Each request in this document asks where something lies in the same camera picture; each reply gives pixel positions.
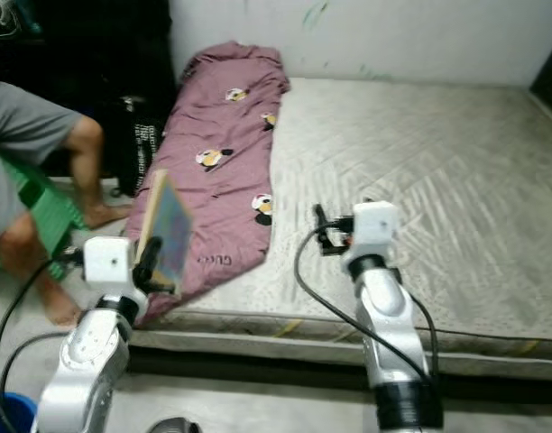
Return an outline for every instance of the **green plastic stool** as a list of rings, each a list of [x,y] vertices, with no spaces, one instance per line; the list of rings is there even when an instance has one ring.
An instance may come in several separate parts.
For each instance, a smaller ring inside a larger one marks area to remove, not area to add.
[[[0,157],[15,182],[20,200],[32,213],[41,242],[48,253],[55,257],[69,244],[72,228],[87,230],[81,212],[39,169],[2,155]],[[50,273],[56,280],[61,280],[65,272],[54,263]]]

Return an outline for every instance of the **pink blanket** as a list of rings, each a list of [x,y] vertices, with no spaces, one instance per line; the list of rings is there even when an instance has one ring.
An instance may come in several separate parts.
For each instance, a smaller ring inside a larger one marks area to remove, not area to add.
[[[235,42],[217,45],[194,57],[183,81],[126,233],[140,236],[157,169],[168,169],[191,208],[194,233],[181,299],[152,294],[144,321],[262,263],[270,244],[271,131],[289,89],[280,54]]]

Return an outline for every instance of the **yellow stripe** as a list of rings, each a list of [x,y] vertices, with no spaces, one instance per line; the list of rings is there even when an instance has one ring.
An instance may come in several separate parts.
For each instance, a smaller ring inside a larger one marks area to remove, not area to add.
[[[344,340],[345,338],[348,338],[349,336],[351,336],[352,334],[354,334],[356,332],[356,329],[352,329],[350,331],[346,331],[342,334],[340,334],[339,336],[336,336],[335,338],[331,339],[330,341],[333,342],[333,343],[337,343],[339,341],[342,341]]]
[[[299,327],[303,321],[304,320],[302,320],[301,318],[295,318],[294,320],[291,320],[283,329],[274,334],[273,337],[280,338],[281,336],[285,336],[289,332],[292,332],[294,329]]]
[[[537,348],[538,343],[540,343],[538,340],[528,341],[519,351],[517,351],[517,356],[524,356],[524,355],[530,354],[533,350]]]

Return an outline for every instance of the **white mattress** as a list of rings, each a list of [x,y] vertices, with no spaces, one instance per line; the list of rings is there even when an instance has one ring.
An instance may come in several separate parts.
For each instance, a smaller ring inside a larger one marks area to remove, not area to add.
[[[295,78],[271,160],[266,263],[173,310],[137,345],[360,364],[360,337],[295,283],[312,207],[400,207],[397,261],[425,302],[448,373],[552,379],[552,121],[518,90]],[[316,243],[311,285],[354,310]],[[421,337],[428,333],[419,317]]]

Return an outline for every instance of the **black cable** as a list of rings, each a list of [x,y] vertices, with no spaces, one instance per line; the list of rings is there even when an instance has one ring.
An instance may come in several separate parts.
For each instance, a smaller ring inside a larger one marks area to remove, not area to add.
[[[47,340],[50,338],[60,338],[62,336],[67,336],[69,332],[51,332],[49,334],[42,334],[40,336],[34,336],[30,338],[29,340],[24,341],[21,345],[15,348],[12,355],[7,358],[7,362],[5,363],[4,370],[2,371],[2,377],[0,379],[0,395],[5,394],[5,386],[7,385],[7,377],[9,376],[9,372],[12,369],[12,366],[14,365],[15,360],[20,355],[20,353],[30,345],[33,345],[34,343],[38,343],[42,340]]]
[[[322,226],[318,226],[312,230],[310,230],[310,233],[308,233],[302,242],[300,243],[298,250],[296,251],[296,255],[294,257],[294,277],[296,278],[296,281],[300,285],[300,287],[313,299],[318,301],[321,305],[326,307],[328,310],[330,310],[332,313],[337,315],[339,318],[341,318],[344,322],[348,323],[349,325],[352,325],[354,328],[356,328],[358,331],[360,331],[362,334],[368,336],[372,340],[376,341],[378,344],[383,345],[388,350],[393,352],[396,356],[398,356],[402,361],[404,361],[406,364],[414,370],[414,372],[419,376],[420,380],[425,383],[430,390],[439,398],[438,390],[431,380],[430,376],[427,375],[420,366],[418,366],[414,361],[412,361],[407,355],[403,354],[398,348],[391,345],[388,341],[386,341],[384,338],[378,336],[377,334],[373,333],[370,329],[362,325],[360,322],[358,322],[356,319],[352,318],[348,314],[344,313],[341,309],[337,308],[330,302],[328,302],[326,299],[322,298],[318,293],[313,291],[310,286],[307,285],[307,283],[304,281],[302,276],[300,275],[300,258],[302,257],[302,253],[304,252],[304,249],[306,248],[306,245],[308,242],[310,242],[310,239],[312,239],[312,236],[317,234],[318,232],[327,229],[327,228],[333,228],[337,227],[337,222],[328,222],[323,224]]]
[[[20,288],[19,292],[15,296],[14,302],[7,308],[7,310],[4,313],[4,317],[2,318],[2,321],[0,322],[0,345],[2,342],[2,336],[4,335],[5,325],[7,325],[7,321],[9,320],[10,316],[14,312],[17,305],[22,301],[23,297],[25,296],[25,293],[27,290],[32,286],[32,284],[37,280],[37,278],[40,276],[40,274],[50,265],[51,260],[46,261],[40,267],[33,273],[33,275],[30,277],[30,279]],[[14,425],[11,423],[7,415],[5,414],[5,408],[4,408],[4,396],[0,393],[0,418],[2,423],[4,424],[5,429],[9,431],[9,433],[17,433],[17,430],[15,429]]]
[[[428,312],[428,309],[424,306],[422,302],[420,302],[414,295],[409,293],[410,297],[412,298],[412,301],[417,304],[417,307],[419,307],[420,311],[422,312],[422,315],[424,316],[424,319],[428,323],[428,329],[430,331],[430,363],[431,363],[431,373],[432,373],[432,379],[438,384],[438,376],[440,375],[440,367],[438,366],[438,336],[437,336],[437,329],[435,327],[435,322],[432,320],[432,316],[430,316],[430,313]]]
[[[416,327],[419,331],[429,331],[427,327]],[[489,334],[479,334],[476,332],[454,331],[453,329],[437,328],[437,334],[450,334],[451,336],[476,336],[478,338],[490,338],[491,340],[510,340],[523,341],[525,343],[531,341],[539,341],[540,343],[552,343],[552,338],[544,338],[542,336],[491,336]]]

